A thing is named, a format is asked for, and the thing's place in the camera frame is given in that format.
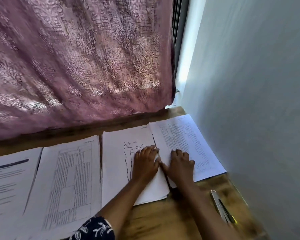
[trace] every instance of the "person's right arm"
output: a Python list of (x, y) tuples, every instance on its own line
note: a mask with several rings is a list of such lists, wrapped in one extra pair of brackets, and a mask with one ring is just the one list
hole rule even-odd
[(160, 163), (160, 165), (188, 202), (202, 239), (240, 239), (236, 232), (222, 220), (200, 188), (194, 183), (195, 162), (189, 161), (188, 153), (183, 153), (181, 150), (172, 151), (170, 166), (168, 167), (164, 163)]

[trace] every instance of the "wooden surface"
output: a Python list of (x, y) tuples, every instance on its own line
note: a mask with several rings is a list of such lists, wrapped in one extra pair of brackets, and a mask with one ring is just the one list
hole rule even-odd
[[(127, 129), (184, 114), (183, 108), (176, 107), (161, 110), (158, 113), (136, 114), (80, 127), (23, 135), (15, 139), (0, 141), (0, 156), (36, 147), (49, 147), (76, 141), (93, 135), (102, 135), (103, 131)], [(224, 205), (238, 221), (235, 228), (242, 239), (267, 239), (265, 231), (252, 217), (248, 206), (232, 185), (227, 174), (202, 180), (197, 184), (208, 197), (211, 190), (217, 191)], [(176, 189), (165, 200), (135, 206), (119, 239), (196, 240), (201, 237), (186, 203)]]

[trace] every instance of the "printed document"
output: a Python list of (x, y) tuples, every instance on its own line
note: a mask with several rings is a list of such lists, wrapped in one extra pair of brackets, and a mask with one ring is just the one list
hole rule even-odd
[(69, 237), (100, 209), (99, 137), (45, 147), (22, 219), (25, 239)]
[[(102, 207), (131, 180), (135, 153), (152, 145), (155, 142), (149, 125), (103, 133)], [(167, 181), (159, 168), (135, 205), (164, 199), (168, 193)]]
[(42, 148), (0, 157), (0, 239), (15, 239), (14, 223), (22, 217)]
[(171, 151), (180, 149), (189, 153), (189, 160), (195, 161), (195, 182), (226, 172), (189, 114), (150, 123), (150, 128), (166, 165), (170, 165)]

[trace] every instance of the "patterned curtain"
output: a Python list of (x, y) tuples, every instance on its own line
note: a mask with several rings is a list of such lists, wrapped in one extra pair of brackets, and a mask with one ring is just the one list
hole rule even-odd
[(172, 103), (173, 0), (0, 0), (0, 140)]

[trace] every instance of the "floral print sleeve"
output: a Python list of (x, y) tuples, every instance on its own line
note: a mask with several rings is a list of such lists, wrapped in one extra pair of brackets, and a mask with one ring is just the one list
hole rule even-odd
[(115, 240), (115, 234), (106, 219), (92, 217), (67, 240)]

